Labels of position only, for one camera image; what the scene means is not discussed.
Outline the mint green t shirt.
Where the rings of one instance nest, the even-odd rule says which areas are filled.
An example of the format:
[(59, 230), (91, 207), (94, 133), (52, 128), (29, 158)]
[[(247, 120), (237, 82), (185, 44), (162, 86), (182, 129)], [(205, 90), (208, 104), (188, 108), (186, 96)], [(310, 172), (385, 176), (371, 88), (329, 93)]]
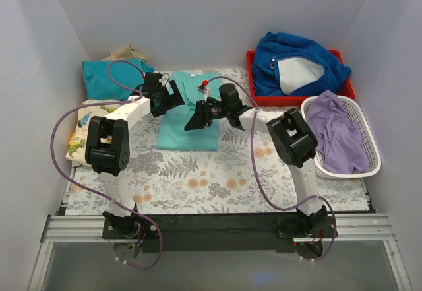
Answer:
[(162, 118), (156, 148), (161, 150), (199, 150), (217, 151), (220, 134), (220, 122), (199, 130), (184, 130), (195, 112), (196, 102), (204, 99), (204, 94), (197, 90), (198, 85), (219, 73), (193, 74), (184, 71), (172, 72), (184, 104), (169, 110)]

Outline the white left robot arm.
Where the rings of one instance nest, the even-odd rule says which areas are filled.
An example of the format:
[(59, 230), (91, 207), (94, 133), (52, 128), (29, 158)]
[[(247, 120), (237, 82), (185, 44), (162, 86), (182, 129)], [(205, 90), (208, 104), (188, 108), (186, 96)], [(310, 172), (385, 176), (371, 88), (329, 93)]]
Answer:
[(130, 160), (129, 131), (147, 115), (160, 117), (183, 104), (174, 80), (164, 80), (159, 73), (146, 73), (144, 83), (121, 106), (89, 121), (85, 161), (99, 175), (105, 194), (111, 198), (110, 213), (122, 217), (117, 229), (126, 238), (140, 232), (139, 220), (130, 215), (136, 203), (125, 180)]

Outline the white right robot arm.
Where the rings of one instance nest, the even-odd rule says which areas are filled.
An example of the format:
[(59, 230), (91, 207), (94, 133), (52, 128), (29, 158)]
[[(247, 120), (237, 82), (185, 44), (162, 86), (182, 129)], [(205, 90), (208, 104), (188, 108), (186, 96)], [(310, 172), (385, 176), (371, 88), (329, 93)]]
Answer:
[(174, 80), (166, 85), (171, 92), (173, 113), (162, 121), (160, 139), (169, 133), (169, 142), (161, 145), (171, 150), (216, 151), (219, 129), (213, 124), (226, 119), (240, 131), (269, 134), (278, 156), (291, 172), (297, 203), (299, 231), (305, 236), (316, 235), (327, 219), (327, 209), (319, 195), (314, 173), (317, 138), (296, 109), (265, 112), (257, 105), (248, 106), (239, 96), (233, 81), (222, 84), (216, 97), (209, 96), (210, 87), (220, 77), (203, 81), (197, 88), (191, 82), (179, 88)]

